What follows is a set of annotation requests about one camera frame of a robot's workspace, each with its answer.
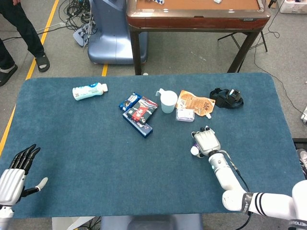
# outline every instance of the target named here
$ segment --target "yellow floor line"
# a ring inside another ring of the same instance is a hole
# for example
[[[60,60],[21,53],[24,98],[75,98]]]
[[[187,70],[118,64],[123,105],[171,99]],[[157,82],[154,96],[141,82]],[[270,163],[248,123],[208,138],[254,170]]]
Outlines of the yellow floor line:
[[[45,42],[45,39],[47,37],[47,31],[49,31],[49,28],[50,25],[51,25],[51,22],[52,22],[52,19],[53,19],[53,16],[54,16],[54,13],[57,9],[57,6],[58,6],[58,3],[59,3],[59,0],[55,0],[54,4],[53,4],[53,7],[51,9],[51,12],[50,12],[50,15],[49,15],[49,18],[48,18],[48,21],[47,21],[47,24],[46,24],[46,29],[44,30],[44,32],[46,33],[43,33],[42,35],[42,38],[40,39],[42,44],[44,44]],[[27,77],[25,78],[26,80],[30,79],[32,77],[32,74],[33,74],[33,71],[34,71],[34,68],[35,68],[35,65],[36,65],[36,62],[35,62],[35,58],[33,59],[32,61],[32,64],[30,66],[30,69],[28,71],[28,74],[27,74]],[[10,130],[10,127],[11,127],[11,123],[12,123],[12,120],[13,120],[13,117],[14,117],[14,113],[15,113],[15,108],[16,108],[16,105],[14,106],[14,109],[12,111],[12,114],[11,114],[11,117],[9,119],[9,122],[4,130],[4,134],[1,138],[1,142],[0,142],[0,156],[2,154],[2,151],[4,149],[4,145],[5,145],[5,142],[6,142],[6,138],[8,137],[8,133],[9,133],[9,130]]]
[[[102,76],[102,77],[105,77],[105,76],[106,76],[106,73],[107,73],[107,66],[108,66],[108,64],[104,64],[104,67],[102,68],[102,73],[101,73],[101,76]]]

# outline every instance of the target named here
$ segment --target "person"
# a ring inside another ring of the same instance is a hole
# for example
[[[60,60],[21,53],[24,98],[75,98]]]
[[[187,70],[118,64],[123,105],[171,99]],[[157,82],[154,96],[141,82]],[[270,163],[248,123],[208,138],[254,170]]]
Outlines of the person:
[[[49,60],[37,32],[21,7],[20,0],[0,0],[0,13],[17,28],[28,50],[34,55],[38,70],[47,71],[50,67]],[[16,70],[17,65],[0,39],[0,86],[4,85]]]

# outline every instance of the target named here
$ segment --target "metal table leg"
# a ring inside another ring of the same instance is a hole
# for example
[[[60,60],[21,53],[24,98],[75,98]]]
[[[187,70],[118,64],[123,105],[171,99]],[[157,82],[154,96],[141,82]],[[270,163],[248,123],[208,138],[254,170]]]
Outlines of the metal table leg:
[[[232,62],[231,66],[229,67],[229,70],[227,73],[235,73],[237,71],[237,69],[239,68],[240,64],[244,60],[246,54],[248,53],[250,47],[256,40],[259,33],[260,31],[247,33],[248,35],[245,38],[244,43],[242,44],[238,53],[236,54],[236,57],[234,61]]]
[[[142,75],[139,32],[130,30],[135,75]]]

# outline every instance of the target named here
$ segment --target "sandal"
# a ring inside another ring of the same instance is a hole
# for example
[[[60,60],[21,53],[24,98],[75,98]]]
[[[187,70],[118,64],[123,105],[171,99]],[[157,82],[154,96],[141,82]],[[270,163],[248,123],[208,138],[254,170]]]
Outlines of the sandal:
[[[45,53],[42,57],[35,58],[35,61],[37,64],[38,71],[40,72],[46,72],[50,67],[50,62]]]
[[[4,85],[18,69],[17,65],[8,73],[0,72],[0,86]]]

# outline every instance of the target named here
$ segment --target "pool table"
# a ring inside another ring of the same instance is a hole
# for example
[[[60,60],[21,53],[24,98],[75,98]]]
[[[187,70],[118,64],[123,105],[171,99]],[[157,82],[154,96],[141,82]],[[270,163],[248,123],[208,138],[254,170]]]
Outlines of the pool table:
[[[142,74],[139,33],[218,32],[244,33],[247,37],[228,72],[236,72],[248,50],[270,19],[265,0],[127,0],[133,62],[136,75]]]

